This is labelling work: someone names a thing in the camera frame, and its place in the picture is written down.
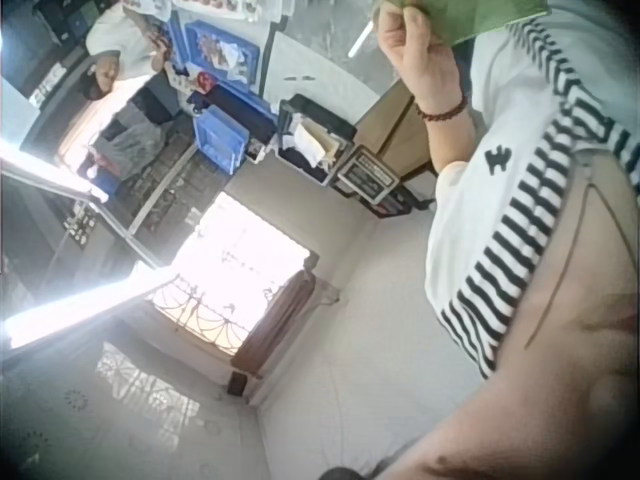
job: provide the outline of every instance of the green paper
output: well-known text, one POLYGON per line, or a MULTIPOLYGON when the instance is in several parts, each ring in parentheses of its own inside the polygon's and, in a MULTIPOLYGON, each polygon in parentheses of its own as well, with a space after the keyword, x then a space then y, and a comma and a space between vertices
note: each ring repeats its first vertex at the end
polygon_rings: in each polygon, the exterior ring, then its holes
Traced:
POLYGON ((449 44, 549 13, 547 0, 389 0, 398 7, 416 6, 431 19, 433 31, 449 44))

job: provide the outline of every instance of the brown curtain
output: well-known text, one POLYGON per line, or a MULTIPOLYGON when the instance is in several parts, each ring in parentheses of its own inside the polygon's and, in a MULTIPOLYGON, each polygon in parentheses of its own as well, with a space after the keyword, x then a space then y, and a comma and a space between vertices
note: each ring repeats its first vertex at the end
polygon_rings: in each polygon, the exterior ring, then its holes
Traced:
POLYGON ((231 365, 259 378, 258 372, 293 326, 315 286, 316 277, 308 269, 291 277, 231 359, 231 365))

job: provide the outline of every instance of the window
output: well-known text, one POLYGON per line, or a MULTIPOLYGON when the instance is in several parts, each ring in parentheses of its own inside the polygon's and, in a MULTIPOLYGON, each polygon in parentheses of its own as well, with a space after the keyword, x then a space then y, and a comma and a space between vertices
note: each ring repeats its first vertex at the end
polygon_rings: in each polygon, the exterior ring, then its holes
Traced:
POLYGON ((202 340, 233 355, 309 250, 221 193, 173 263, 181 275, 151 299, 202 340))

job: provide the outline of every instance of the woman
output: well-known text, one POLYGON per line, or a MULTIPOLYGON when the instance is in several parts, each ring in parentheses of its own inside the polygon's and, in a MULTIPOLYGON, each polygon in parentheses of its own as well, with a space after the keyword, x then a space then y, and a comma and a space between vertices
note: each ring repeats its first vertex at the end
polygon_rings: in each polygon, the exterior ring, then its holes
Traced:
POLYGON ((476 139, 451 49, 381 7, 439 172, 426 291, 488 378, 379 478, 573 478, 637 414, 637 56, 600 3, 480 35, 476 139))
POLYGON ((89 100, 108 95, 117 80, 155 75, 170 54, 146 17, 122 3, 96 21, 87 36, 87 50, 96 60, 82 80, 83 94, 89 100))

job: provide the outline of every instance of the white shirt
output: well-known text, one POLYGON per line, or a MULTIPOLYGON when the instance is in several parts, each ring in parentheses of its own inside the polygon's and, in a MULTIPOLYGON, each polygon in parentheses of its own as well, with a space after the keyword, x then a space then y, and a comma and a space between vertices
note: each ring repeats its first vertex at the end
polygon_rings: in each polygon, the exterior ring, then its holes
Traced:
POLYGON ((87 35, 91 55, 120 52, 118 80, 155 75, 151 67, 153 47, 136 24, 124 14, 122 3, 104 12, 87 35))
POLYGON ((522 171, 559 109, 553 88, 505 31, 476 40, 472 104, 488 126, 473 157, 448 165, 436 184, 427 249, 427 296, 436 311, 460 288, 513 196, 522 171), (511 156, 493 175, 487 154, 511 156))
POLYGON ((436 185, 427 296, 485 377, 553 231, 572 152, 611 150, 640 200, 633 42, 599 2, 550 4, 548 17, 477 38, 472 103, 488 132, 436 185))

